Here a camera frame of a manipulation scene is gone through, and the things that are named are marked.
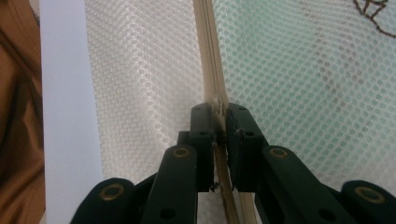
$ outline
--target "dark line drawing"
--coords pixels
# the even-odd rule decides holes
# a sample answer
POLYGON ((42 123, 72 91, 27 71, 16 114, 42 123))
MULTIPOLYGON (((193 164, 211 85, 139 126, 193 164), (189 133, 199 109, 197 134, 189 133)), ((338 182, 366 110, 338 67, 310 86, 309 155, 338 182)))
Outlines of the dark line drawing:
POLYGON ((312 9, 309 7, 308 3, 305 1, 300 2, 300 7, 304 12, 304 15, 308 18, 312 18, 312 22, 315 24, 315 41, 314 48, 317 57, 317 63, 319 65, 318 76, 322 78, 326 85, 326 88, 332 94, 332 102, 335 104, 335 109, 337 111, 343 111, 347 108, 347 102, 343 99, 344 94, 341 89, 341 85, 335 81, 336 74, 331 68, 331 62, 329 60, 328 54, 325 50, 325 46, 328 44, 326 41, 325 31, 321 27, 322 18, 315 15, 312 9))
POLYGON ((353 3, 355 4, 356 9, 359 11, 359 13, 360 13, 362 16, 364 16, 365 18, 369 19, 369 20, 375 25, 375 29, 376 29, 379 33, 381 33, 381 34, 383 34, 383 35, 387 35, 387 36, 392 37, 392 38, 396 38, 396 35, 395 35, 395 34, 392 34, 392 33, 390 33, 390 32, 387 32, 387 31, 383 30, 383 29, 381 28, 381 26, 378 24, 378 22, 375 20, 375 16, 378 15, 378 13, 379 13, 380 11, 382 11, 382 9, 384 9, 384 8, 387 6, 387 2, 388 2, 388 0, 381 0, 381 1, 365 0, 364 7, 361 8, 361 6, 359 5, 358 0, 353 0, 353 3), (370 15, 370 14, 367 12, 367 9, 368 9, 368 7, 370 6, 370 4, 373 4, 373 5, 375 5, 375 6, 378 7, 378 9, 377 9, 372 15, 370 15))

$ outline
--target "metal rivet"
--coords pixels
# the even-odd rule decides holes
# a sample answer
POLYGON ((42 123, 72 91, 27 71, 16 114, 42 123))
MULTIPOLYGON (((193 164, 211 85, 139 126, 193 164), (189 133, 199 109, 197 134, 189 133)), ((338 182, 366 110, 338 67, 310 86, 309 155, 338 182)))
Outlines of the metal rivet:
POLYGON ((119 198, 124 192, 124 186, 119 183, 105 186, 99 193, 99 197, 104 201, 112 201, 119 198))
POLYGON ((188 149, 186 149, 184 147, 180 147, 180 148, 173 150, 173 154, 175 157, 183 158, 183 157, 187 157, 190 154, 190 152, 188 149))
POLYGON ((272 148, 270 150, 270 154, 273 157, 278 157, 278 158, 285 158, 285 157, 288 157, 288 155, 289 155, 289 153, 282 148, 272 148))
POLYGON ((385 197, 375 189, 360 186, 355 188, 355 192, 370 203, 383 203, 385 201, 385 197))

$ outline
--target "clamp jaw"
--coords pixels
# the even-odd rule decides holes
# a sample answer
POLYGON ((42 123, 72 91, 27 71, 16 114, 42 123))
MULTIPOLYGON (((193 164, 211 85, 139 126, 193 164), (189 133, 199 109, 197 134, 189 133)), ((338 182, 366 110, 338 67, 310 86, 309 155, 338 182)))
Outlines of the clamp jaw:
MULTIPOLYGON (((134 185, 112 178, 99 183, 72 223, 196 223, 198 192, 214 189, 214 150, 220 140, 213 109, 191 110, 189 132, 180 132, 157 174, 134 185)), ((250 112, 229 104, 226 147, 231 183, 253 192, 264 223, 396 223, 396 199, 365 181, 341 192, 321 184, 289 149, 270 146, 250 112)))

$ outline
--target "brown curtain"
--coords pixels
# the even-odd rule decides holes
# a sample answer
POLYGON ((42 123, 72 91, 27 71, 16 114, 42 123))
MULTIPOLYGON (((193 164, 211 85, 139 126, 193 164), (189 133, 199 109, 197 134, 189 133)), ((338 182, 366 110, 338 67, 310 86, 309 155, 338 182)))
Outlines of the brown curtain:
POLYGON ((45 210, 39 28, 27 0, 0 0, 0 223, 45 210))

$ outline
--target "mesh netting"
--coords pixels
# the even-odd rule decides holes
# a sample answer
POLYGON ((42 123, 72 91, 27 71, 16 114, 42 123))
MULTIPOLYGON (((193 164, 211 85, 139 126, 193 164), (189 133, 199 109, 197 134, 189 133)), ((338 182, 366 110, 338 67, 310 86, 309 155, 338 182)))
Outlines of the mesh netting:
POLYGON ((367 5, 215 0, 214 10, 230 101, 269 143, 335 189, 363 179, 396 194, 396 2, 367 5))
MULTIPOLYGON (((88 0, 86 11, 104 175, 138 183, 204 100, 192 2, 88 0)), ((221 196, 200 194, 198 222, 224 221, 221 196)))

